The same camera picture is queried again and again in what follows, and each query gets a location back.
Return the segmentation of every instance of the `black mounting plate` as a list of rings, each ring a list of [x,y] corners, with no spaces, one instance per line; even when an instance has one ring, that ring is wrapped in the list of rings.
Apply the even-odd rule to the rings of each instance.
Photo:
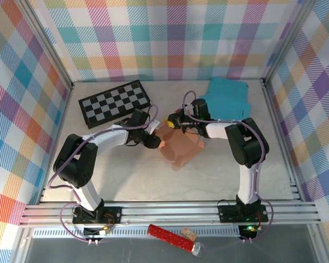
[[[258,210],[252,214],[242,215],[236,210],[235,205],[219,205],[219,221],[221,223],[258,223],[259,219],[256,214],[261,218],[261,222],[268,222],[268,215],[265,205],[260,205]]]
[[[122,207],[101,207],[99,209],[100,215],[110,214],[112,216],[109,216],[108,218],[105,216],[101,216],[98,221],[89,220],[80,206],[75,207],[73,213],[75,215],[72,220],[73,224],[120,224]]]

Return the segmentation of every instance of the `blue towel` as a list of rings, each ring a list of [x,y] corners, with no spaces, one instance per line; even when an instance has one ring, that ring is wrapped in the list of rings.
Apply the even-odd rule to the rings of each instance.
[[[247,93],[246,82],[215,77],[209,82],[207,93],[200,98],[206,100],[211,118],[242,120],[249,117],[251,111]]]

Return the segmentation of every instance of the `wire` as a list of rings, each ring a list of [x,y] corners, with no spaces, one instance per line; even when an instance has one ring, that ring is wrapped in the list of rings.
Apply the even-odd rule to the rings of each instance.
[[[255,237],[254,240],[258,240],[260,239],[261,237],[263,237],[265,235],[265,233],[267,233],[267,231],[269,230],[272,222],[273,222],[273,218],[274,218],[274,209],[273,209],[273,206],[272,204],[268,201],[268,200],[265,200],[263,199],[259,194],[258,194],[258,190],[257,190],[257,173],[258,173],[258,168],[259,166],[261,165],[261,163],[263,162],[264,160],[264,157],[265,157],[265,148],[264,148],[264,145],[263,145],[263,142],[262,142],[262,139],[259,137],[259,135],[257,134],[257,132],[248,124],[244,123],[244,122],[241,122],[241,121],[236,121],[236,120],[232,120],[232,121],[221,121],[221,120],[216,120],[216,121],[205,121],[205,120],[201,120],[201,119],[197,119],[195,117],[193,117],[190,112],[188,111],[188,109],[186,108],[185,106],[185,99],[186,97],[190,94],[190,93],[193,93],[194,95],[194,99],[196,99],[196,93],[193,91],[193,90],[190,90],[188,91],[187,93],[185,93],[184,95],[184,98],[183,98],[183,109],[184,109],[184,112],[185,114],[193,119],[194,121],[197,121],[197,122],[203,122],[203,123],[239,123],[239,124],[242,124],[244,127],[246,127],[248,130],[251,131],[251,133],[256,137],[256,139],[258,140],[260,146],[261,146],[261,157],[259,159],[259,161],[257,162],[256,164],[256,168],[254,170],[254,173],[253,173],[253,192],[255,193],[255,195],[263,202],[266,202],[269,206],[270,206],[270,209],[271,209],[271,216],[270,216],[270,220],[269,220],[269,223],[268,223],[268,226],[267,228],[262,232],[261,235],[259,235],[258,237]]]
[[[112,132],[112,131],[115,131],[115,130],[136,130],[136,129],[143,129],[144,127],[148,126],[151,122],[153,122],[156,117],[157,117],[157,114],[158,114],[158,107],[156,105],[151,105],[148,109],[148,113],[150,112],[150,109],[151,108],[155,108],[156,112],[155,112],[155,115],[152,119],[150,119],[150,121],[148,123],[145,123],[143,125],[140,125],[140,126],[136,126],[136,127],[119,127],[119,128],[113,128],[113,129],[106,129],[106,130],[102,130],[102,131],[99,131],[97,133],[95,133],[93,136],[90,136],[88,139],[86,139],[85,141],[83,141],[76,149],[75,151],[71,154],[71,156],[66,160],[66,162],[64,162],[63,165],[61,165],[61,167],[55,172],[55,174],[50,178],[50,180],[48,181],[48,188],[51,188],[51,189],[57,189],[57,188],[68,188],[68,189],[72,189],[74,195],[76,196],[76,198],[78,199],[78,202],[80,203],[81,202],[81,199],[79,198],[78,194],[76,193],[76,191],[74,190],[74,188],[70,185],[55,185],[53,186],[52,185],[52,182],[55,180],[55,178],[61,173],[61,171],[71,162],[71,160],[74,158],[74,156],[80,151],[80,149],[85,145],[87,144],[89,141],[93,140],[94,138],[96,138],[97,136],[100,136],[101,134],[105,134],[105,133],[108,133],[108,132]],[[62,227],[72,236],[74,237],[75,239],[79,240],[79,241],[82,241],[82,242],[86,242],[86,243],[89,243],[88,240],[86,240],[85,238],[81,238],[75,234],[73,234],[66,226],[65,224],[63,223],[63,220],[62,220],[62,213],[64,211],[64,209],[69,206],[69,205],[77,205],[78,203],[67,203],[65,204],[61,210],[60,210],[60,214],[59,214],[59,220],[61,222],[61,225]]]
[[[256,216],[257,216],[258,222],[259,222],[258,227],[260,227],[261,226],[261,221],[262,221],[261,216],[258,213],[256,213]]]
[[[226,200],[226,199],[222,199],[222,200],[219,200],[219,201],[218,201],[217,206],[218,206],[218,204],[219,204],[220,202],[222,202],[222,201],[226,201],[226,202],[228,203],[228,205],[230,205],[230,203],[229,203],[228,200]]]
[[[136,130],[136,129],[143,129],[144,127],[148,126],[151,122],[153,122],[156,117],[157,117],[157,114],[158,114],[158,107],[156,105],[151,105],[148,109],[148,112],[150,112],[150,109],[154,107],[156,112],[155,112],[155,115],[154,117],[148,122],[148,123],[145,123],[143,125],[140,125],[140,126],[136,126],[136,127],[119,127],[119,128],[113,128],[113,129],[106,129],[106,130],[102,130],[102,131],[99,131],[97,133],[95,133],[93,136],[90,136],[88,139],[84,140],[76,149],[75,151],[71,154],[71,156],[66,160],[66,162],[64,162],[63,165],[61,165],[61,167],[56,171],[56,173],[50,178],[50,180],[48,181],[48,188],[51,188],[51,189],[57,189],[57,188],[63,188],[63,187],[66,187],[68,189],[72,189],[74,194],[76,196],[77,193],[74,191],[73,187],[70,186],[70,185],[56,185],[56,186],[53,186],[51,185],[52,182],[55,180],[55,178],[61,173],[61,171],[63,169],[65,169],[65,167],[71,162],[71,160],[74,158],[74,156],[80,151],[80,149],[85,145],[87,144],[88,142],[90,142],[91,140],[93,140],[94,138],[98,137],[99,135],[101,134],[105,134],[105,133],[108,133],[108,132],[112,132],[112,131],[115,131],[115,130]]]
[[[135,144],[125,144],[126,146],[130,146],[130,147],[133,147],[133,146],[137,146],[137,145],[139,145],[139,143],[137,142],[137,143],[135,143]]]
[[[112,226],[110,226],[110,227],[113,227],[113,226],[115,225],[115,218],[114,218],[114,216],[111,215],[111,214],[105,214],[105,215],[104,215],[104,217],[107,218],[107,220],[108,220],[108,222],[109,222],[109,225],[110,225],[111,223],[110,223],[109,216],[112,217],[112,221],[113,221]]]
[[[148,115],[149,115],[148,119],[149,119],[149,121],[150,121],[150,118],[151,118],[150,109],[151,109],[151,107],[148,108]]]
[[[190,132],[186,131],[185,133],[190,133]],[[190,133],[190,134],[199,135],[198,133]]]
[[[78,216],[78,214],[76,213],[76,207],[78,207],[77,204],[72,207],[72,214]]]

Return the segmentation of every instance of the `floor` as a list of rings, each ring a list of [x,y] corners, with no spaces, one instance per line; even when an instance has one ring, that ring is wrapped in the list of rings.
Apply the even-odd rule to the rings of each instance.
[[[251,117],[267,139],[270,152],[263,164],[260,195],[267,199],[292,199],[287,170],[277,143],[272,121],[258,80],[249,85],[248,101]],[[108,128],[113,122],[88,129],[78,100],[123,83],[76,83],[57,146],[60,151],[71,133],[86,135]],[[181,106],[184,94],[194,90],[203,95],[208,81],[142,82],[153,104],[160,108],[157,119],[162,121]],[[115,201],[189,201],[235,199],[239,189],[239,166],[234,161],[226,140],[205,140],[205,148],[179,171],[161,156],[160,151],[117,146],[98,156],[92,181],[104,200]],[[57,178],[54,184],[61,183]],[[44,201],[73,200],[65,189],[47,189]]]

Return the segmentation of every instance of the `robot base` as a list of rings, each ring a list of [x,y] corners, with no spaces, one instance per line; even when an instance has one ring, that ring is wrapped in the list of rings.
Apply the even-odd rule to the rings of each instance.
[[[260,208],[252,214],[239,213],[235,205],[220,205],[218,211],[219,221],[221,223],[258,223],[259,219],[257,215],[260,216],[261,222],[268,222],[265,205],[261,205]]]
[[[261,200],[252,204],[244,204],[236,196],[236,205],[219,205],[218,212],[221,223],[268,222],[267,210],[265,205],[261,204]]]
[[[73,224],[120,224],[122,207],[100,207],[96,218],[90,216],[90,213],[85,211],[80,205],[73,210]]]

